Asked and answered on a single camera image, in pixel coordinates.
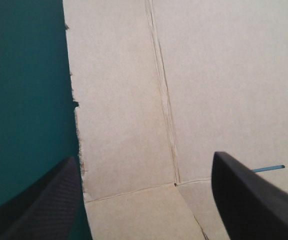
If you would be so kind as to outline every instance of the cardboard box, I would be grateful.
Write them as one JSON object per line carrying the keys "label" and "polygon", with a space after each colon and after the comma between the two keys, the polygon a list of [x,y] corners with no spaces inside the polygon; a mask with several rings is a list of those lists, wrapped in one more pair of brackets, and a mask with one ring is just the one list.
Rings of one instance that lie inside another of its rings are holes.
{"label": "cardboard box", "polygon": [[63,4],[94,239],[228,239],[215,151],[288,192],[288,0]]}

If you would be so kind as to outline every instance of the brown cardboard surface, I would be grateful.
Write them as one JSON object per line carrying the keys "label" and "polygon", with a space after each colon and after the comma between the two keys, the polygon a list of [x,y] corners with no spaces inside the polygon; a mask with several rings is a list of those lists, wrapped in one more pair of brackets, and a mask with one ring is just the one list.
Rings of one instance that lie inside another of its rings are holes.
{"label": "brown cardboard surface", "polygon": [[178,191],[209,240],[230,239],[214,202],[209,180],[179,185]]}
{"label": "brown cardboard surface", "polygon": [[180,179],[288,163],[288,0],[153,2]]}
{"label": "brown cardboard surface", "polygon": [[85,200],[174,182],[145,2],[63,3]]}
{"label": "brown cardboard surface", "polygon": [[[288,193],[288,166],[257,174]],[[209,180],[185,183],[179,185],[178,190],[209,240],[229,240],[216,208]]]}
{"label": "brown cardboard surface", "polygon": [[174,185],[86,204],[94,240],[204,240]]}
{"label": "brown cardboard surface", "polygon": [[94,239],[228,239],[215,151],[288,191],[288,0],[63,5]]}

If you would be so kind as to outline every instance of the black object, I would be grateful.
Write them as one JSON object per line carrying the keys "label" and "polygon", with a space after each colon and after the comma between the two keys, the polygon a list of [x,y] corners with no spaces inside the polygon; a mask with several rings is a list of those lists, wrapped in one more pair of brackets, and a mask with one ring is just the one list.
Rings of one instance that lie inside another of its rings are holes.
{"label": "black object", "polygon": [[67,158],[0,206],[0,240],[67,239],[80,195],[76,162]]}
{"label": "black object", "polygon": [[231,240],[288,240],[288,194],[226,152],[215,152],[211,185]]}

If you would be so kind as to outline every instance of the cardboard sheet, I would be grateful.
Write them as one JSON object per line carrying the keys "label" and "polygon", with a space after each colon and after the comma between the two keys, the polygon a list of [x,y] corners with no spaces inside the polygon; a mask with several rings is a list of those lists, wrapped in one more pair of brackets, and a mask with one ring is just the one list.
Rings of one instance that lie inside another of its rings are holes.
{"label": "cardboard sheet", "polygon": [[[288,167],[258,175],[288,193]],[[211,181],[185,183],[178,190],[209,240],[230,239],[213,199]]]}
{"label": "cardboard sheet", "polygon": [[288,0],[63,5],[95,240],[228,239],[215,151],[288,191]]}
{"label": "cardboard sheet", "polygon": [[204,240],[174,185],[86,204],[94,240]]}
{"label": "cardboard sheet", "polygon": [[156,0],[182,182],[288,164],[288,0]]}
{"label": "cardboard sheet", "polygon": [[145,2],[63,4],[85,200],[172,183]]}
{"label": "cardboard sheet", "polygon": [[179,185],[178,190],[209,240],[230,239],[213,199],[210,181]]}

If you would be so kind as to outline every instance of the green floor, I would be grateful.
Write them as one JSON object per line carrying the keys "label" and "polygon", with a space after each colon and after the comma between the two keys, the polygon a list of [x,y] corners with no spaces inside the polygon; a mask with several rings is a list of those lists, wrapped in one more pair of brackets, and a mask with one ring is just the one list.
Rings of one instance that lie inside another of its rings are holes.
{"label": "green floor", "polygon": [[[63,5],[0,0],[0,205],[77,157]],[[81,202],[69,239],[89,240]]]}

